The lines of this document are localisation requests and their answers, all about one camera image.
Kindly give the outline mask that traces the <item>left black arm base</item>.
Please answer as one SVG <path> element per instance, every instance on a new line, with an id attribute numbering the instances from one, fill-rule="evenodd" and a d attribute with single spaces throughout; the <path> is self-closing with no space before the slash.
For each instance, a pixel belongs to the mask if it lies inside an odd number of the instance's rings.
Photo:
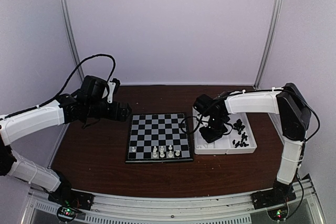
<path id="1" fill-rule="evenodd" d="M 55 191 L 47 191 L 48 200 L 72 209 L 90 210 L 94 195 L 72 189 L 71 183 L 61 182 Z"/>

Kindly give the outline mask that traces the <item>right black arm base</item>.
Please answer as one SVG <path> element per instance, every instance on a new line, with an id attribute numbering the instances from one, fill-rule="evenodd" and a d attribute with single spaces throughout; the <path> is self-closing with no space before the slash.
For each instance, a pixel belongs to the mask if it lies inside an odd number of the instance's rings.
<path id="1" fill-rule="evenodd" d="M 254 209 L 268 208 L 295 200 L 297 197 L 292 184 L 293 182 L 284 184 L 274 180 L 271 189 L 252 193 L 251 199 Z"/>

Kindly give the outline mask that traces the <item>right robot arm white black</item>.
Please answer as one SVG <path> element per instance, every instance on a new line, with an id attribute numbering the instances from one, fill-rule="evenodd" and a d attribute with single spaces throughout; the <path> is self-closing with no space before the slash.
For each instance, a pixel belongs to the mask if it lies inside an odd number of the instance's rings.
<path id="1" fill-rule="evenodd" d="M 230 134 L 234 128 L 229 117 L 239 113 L 267 113 L 280 117 L 284 149 L 274 187 L 269 192 L 272 203 L 279 204 L 289 196 L 292 184 L 304 156 L 308 141 L 312 108 L 293 83 L 280 88 L 257 91 L 224 92 L 215 98 L 202 94 L 196 98 L 193 109 L 199 118 L 195 130 L 207 143 Z"/>

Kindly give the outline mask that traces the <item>black grey chess board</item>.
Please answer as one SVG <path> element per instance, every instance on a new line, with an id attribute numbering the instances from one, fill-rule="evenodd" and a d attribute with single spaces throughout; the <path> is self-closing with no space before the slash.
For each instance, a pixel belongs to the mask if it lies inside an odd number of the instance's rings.
<path id="1" fill-rule="evenodd" d="M 185 113 L 163 114 L 134 114 L 130 121 L 129 138 L 127 143 L 126 163 L 164 163 L 192 162 L 193 151 L 190 137 L 186 134 L 188 124 Z M 174 156 L 167 156 L 171 150 Z M 156 146 L 157 158 L 152 157 L 153 147 Z M 165 146 L 165 157 L 160 158 L 160 146 Z"/>

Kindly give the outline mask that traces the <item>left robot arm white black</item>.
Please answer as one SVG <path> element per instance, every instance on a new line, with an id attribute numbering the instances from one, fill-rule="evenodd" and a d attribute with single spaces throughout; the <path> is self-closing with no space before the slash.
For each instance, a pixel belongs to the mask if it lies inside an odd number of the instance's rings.
<path id="1" fill-rule="evenodd" d="M 29 184 L 38 185 L 64 205 L 71 205 L 76 197 L 61 174 L 44 168 L 12 150 L 16 140 L 52 126 L 80 121 L 89 127 L 88 119 L 108 119 L 124 122 L 132 109 L 127 103 L 113 99 L 120 86 L 114 78 L 105 81 L 86 76 L 81 87 L 72 94 L 61 93 L 45 105 L 37 105 L 23 112 L 1 116 L 1 176 L 13 176 Z"/>

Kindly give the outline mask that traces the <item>white queen chess piece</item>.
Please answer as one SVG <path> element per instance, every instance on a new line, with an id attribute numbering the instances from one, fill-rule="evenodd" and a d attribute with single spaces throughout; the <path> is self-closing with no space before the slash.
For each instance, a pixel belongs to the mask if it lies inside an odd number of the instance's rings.
<path id="1" fill-rule="evenodd" d="M 163 150 L 160 150 L 159 157 L 160 158 L 164 158 L 165 157 L 165 152 Z"/>

